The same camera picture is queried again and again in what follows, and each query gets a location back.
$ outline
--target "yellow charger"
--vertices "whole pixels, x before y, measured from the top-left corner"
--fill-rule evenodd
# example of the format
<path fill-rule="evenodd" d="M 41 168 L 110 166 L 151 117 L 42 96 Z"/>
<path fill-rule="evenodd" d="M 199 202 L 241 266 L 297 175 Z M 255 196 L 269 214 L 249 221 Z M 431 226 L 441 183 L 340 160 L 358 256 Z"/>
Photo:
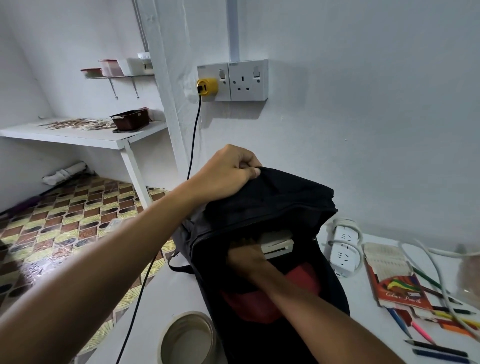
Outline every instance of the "yellow charger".
<path fill-rule="evenodd" d="M 197 81 L 200 96 L 215 96 L 218 93 L 218 81 L 215 78 L 202 78 Z"/>

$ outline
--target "patterned floor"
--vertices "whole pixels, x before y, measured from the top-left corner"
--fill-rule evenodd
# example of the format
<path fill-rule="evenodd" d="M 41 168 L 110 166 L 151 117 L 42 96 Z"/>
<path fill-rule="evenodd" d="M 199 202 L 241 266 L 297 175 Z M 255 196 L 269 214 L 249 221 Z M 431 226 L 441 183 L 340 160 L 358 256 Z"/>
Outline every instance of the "patterned floor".
<path fill-rule="evenodd" d="M 148 190 L 155 201 L 167 193 L 161 188 Z M 51 191 L 21 215 L 0 221 L 0 315 L 34 286 L 39 277 L 105 236 L 113 219 L 132 218 L 142 211 L 130 183 L 84 176 Z M 147 283 L 164 265 L 164 256 L 174 250 L 173 241 L 165 244 Z M 72 363 L 84 364 L 90 358 L 138 297 L 146 270 Z"/>

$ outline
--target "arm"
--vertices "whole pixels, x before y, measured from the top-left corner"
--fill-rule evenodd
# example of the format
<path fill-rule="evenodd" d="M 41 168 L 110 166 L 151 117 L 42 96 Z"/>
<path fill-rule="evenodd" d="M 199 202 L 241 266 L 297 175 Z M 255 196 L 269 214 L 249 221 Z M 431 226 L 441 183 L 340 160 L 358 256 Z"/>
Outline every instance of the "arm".
<path fill-rule="evenodd" d="M 2 363 L 68 363 L 195 208 L 260 174 L 255 155 L 226 146 L 189 181 L 41 280 L 0 319 Z"/>
<path fill-rule="evenodd" d="M 403 363 L 355 320 L 287 280 L 265 260 L 259 245 L 230 249 L 228 263 L 268 295 L 318 362 Z"/>

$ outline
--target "wall socket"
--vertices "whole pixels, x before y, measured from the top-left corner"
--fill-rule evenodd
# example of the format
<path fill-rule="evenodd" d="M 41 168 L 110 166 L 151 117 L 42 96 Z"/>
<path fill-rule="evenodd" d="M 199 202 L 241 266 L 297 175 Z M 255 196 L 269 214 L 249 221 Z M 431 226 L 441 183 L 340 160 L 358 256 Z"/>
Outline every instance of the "wall socket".
<path fill-rule="evenodd" d="M 268 99 L 268 60 L 198 66 L 198 78 L 215 78 L 218 93 L 202 101 L 265 101 Z"/>

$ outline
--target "black backpack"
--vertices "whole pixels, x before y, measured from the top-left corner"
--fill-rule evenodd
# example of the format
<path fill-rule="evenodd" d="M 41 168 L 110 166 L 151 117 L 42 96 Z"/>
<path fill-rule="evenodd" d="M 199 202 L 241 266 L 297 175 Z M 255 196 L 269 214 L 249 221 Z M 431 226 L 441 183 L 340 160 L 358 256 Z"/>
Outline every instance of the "black backpack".
<path fill-rule="evenodd" d="M 316 363 L 284 317 L 269 323 L 245 320 L 226 300 L 259 294 L 227 266 L 230 242 L 290 230 L 293 252 L 269 261 L 285 275 L 301 265 L 313 268 L 319 296 L 349 315 L 347 297 L 316 239 L 320 227 L 337 212 L 334 191 L 279 170 L 261 170 L 237 194 L 207 204 L 182 223 L 173 235 L 174 255 L 181 252 L 190 265 L 170 267 L 195 274 L 230 364 Z"/>

